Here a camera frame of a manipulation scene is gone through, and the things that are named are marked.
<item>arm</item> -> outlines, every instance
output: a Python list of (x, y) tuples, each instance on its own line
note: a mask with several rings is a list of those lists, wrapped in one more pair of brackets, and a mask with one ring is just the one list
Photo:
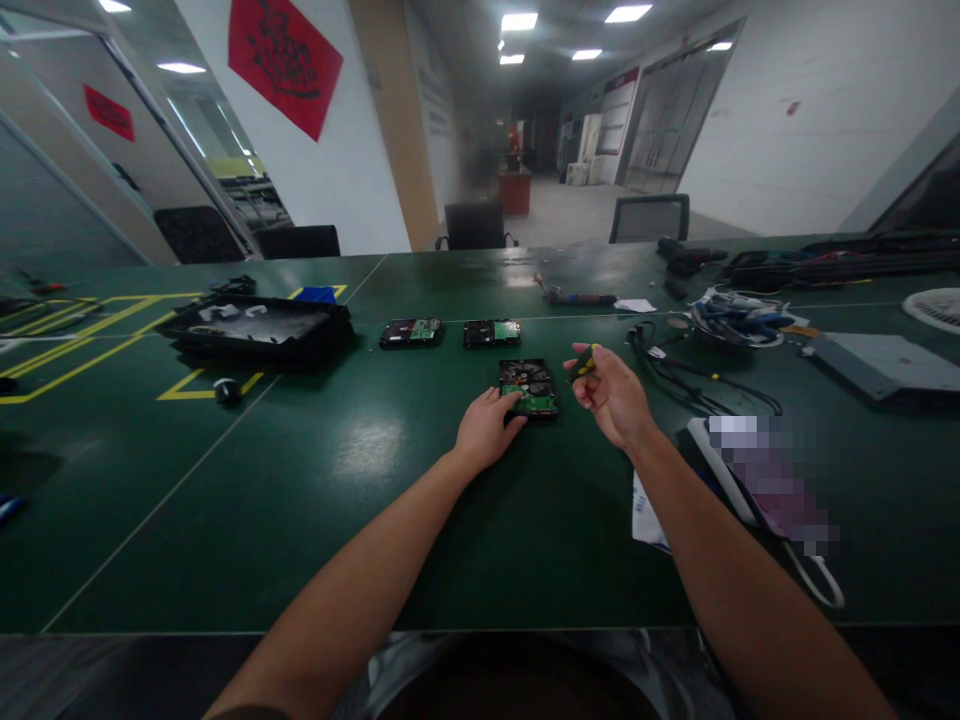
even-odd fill
[(656, 427), (637, 376), (606, 348), (593, 357), (577, 400), (643, 479), (700, 628), (757, 716), (895, 718), (833, 626)]
[(470, 405), (456, 447), (323, 566), (205, 717), (314, 720), (333, 712), (393, 627), (460, 494), (525, 424), (518, 417), (503, 426), (521, 394), (501, 398), (490, 388)]

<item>red sign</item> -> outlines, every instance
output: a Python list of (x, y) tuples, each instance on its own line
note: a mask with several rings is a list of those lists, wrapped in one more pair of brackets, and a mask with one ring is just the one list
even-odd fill
[(613, 80), (611, 80), (610, 82), (608, 82), (608, 83), (606, 84), (606, 86), (603, 88), (603, 91), (604, 91), (604, 92), (613, 92), (613, 91), (616, 90), (618, 87), (623, 87), (623, 86), (626, 85), (627, 83), (633, 82), (633, 81), (636, 80), (638, 77), (640, 77), (640, 68), (639, 68), (639, 67), (635, 67), (635, 68), (634, 68), (633, 70), (631, 70), (630, 72), (625, 72), (623, 75), (620, 75), (619, 77), (615, 77)]
[(314, 140), (343, 57), (290, 0), (233, 0), (230, 68)]
[(90, 111), (90, 117), (105, 128), (113, 130), (120, 137), (126, 138), (130, 142), (134, 141), (133, 117), (131, 117), (129, 110), (106, 95), (98, 93), (89, 85), (83, 86), (83, 95), (87, 99), (87, 110)]

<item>forearm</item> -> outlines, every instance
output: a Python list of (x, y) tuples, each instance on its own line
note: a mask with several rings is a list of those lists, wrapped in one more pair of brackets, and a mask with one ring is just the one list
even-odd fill
[(850, 648), (659, 431), (630, 444), (690, 604), (760, 717), (894, 717)]
[(444, 455), (374, 518), (297, 595), (208, 715), (265, 694), (284, 697), (293, 718), (332, 711), (383, 644), (475, 474)]

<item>chair backrest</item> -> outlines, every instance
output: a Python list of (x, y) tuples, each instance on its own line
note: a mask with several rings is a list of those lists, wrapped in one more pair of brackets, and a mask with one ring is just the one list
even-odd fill
[(254, 233), (266, 260), (301, 257), (340, 257), (335, 225), (308, 225), (260, 230)]
[(610, 242), (686, 240), (689, 231), (689, 195), (628, 195), (617, 198)]
[(499, 201), (447, 205), (447, 243), (451, 250), (506, 247), (503, 204)]
[(153, 220), (177, 259), (185, 265), (245, 259), (226, 220), (212, 207), (157, 210)]

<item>green table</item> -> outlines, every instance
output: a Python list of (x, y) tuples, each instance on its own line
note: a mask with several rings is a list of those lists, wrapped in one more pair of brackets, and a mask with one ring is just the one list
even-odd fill
[[(0, 372), (13, 369), (23, 386), (19, 399), (0, 398), (0, 491), (30, 501), (0, 530), (0, 632), (265, 630), (326, 560), (452, 446), (467, 404), (496, 384), (499, 359), (544, 358), (559, 375), (569, 344), (582, 340), (618, 350), (639, 369), (624, 344), (636, 316), (550, 307), (534, 272), (571, 291), (646, 297), (665, 329), (663, 314), (682, 305), (660, 287), (663, 267), (652, 247), (627, 245), (62, 278), (78, 296), (117, 299), (106, 305), (111, 315), (82, 326), (96, 327), (92, 334), (0, 355)], [(150, 326), (189, 293), (244, 272), (262, 295), (345, 285), (340, 298), (359, 341), (320, 375), (237, 377), (249, 381), (248, 395), (225, 409), (210, 399), (214, 374), (192, 377)], [(713, 274), (702, 273), (694, 291)], [(957, 362), (955, 337), (899, 308), (912, 292), (951, 284), (952, 274), (914, 276), (793, 299), (818, 328), (901, 334)], [(449, 323), (439, 348), (377, 347), (386, 320), (416, 316)], [(461, 321), (499, 317), (520, 320), (521, 348), (463, 348)], [(746, 359), (717, 357), (694, 341), (675, 347), (774, 394), (798, 428), (803, 474), (841, 532), (828, 561), (848, 606), (831, 619), (960, 619), (957, 420), (871, 406), (796, 357), (794, 346)], [(658, 422), (676, 434), (691, 412), (641, 377)], [(399, 629), (693, 622), (672, 560), (630, 537), (627, 460), (560, 385), (560, 418), (525, 429), (456, 507)], [(711, 392), (744, 414), (766, 412), (739, 393)]]

